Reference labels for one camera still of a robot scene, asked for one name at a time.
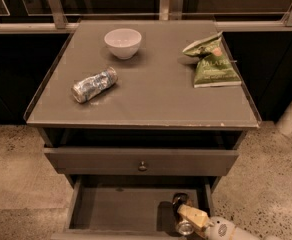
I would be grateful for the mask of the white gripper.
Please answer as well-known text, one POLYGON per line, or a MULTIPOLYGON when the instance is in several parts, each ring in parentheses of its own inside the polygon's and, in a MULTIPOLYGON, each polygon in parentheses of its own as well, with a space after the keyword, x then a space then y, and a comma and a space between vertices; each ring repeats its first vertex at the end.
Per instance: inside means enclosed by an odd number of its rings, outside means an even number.
POLYGON ((222 217, 209 219, 205 211, 182 204, 177 209, 180 217, 176 230, 180 234, 202 233, 207 240, 235 240, 235 224, 222 217))

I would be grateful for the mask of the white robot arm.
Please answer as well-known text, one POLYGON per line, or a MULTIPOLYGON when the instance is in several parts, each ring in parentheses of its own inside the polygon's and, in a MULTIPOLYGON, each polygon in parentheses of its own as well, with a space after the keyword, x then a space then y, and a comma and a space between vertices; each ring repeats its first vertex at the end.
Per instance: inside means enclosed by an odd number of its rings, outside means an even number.
POLYGON ((213 216, 186 204, 174 204, 176 231, 184 236, 197 234, 204 240, 282 240, 276 236, 260 239, 225 218, 213 216))

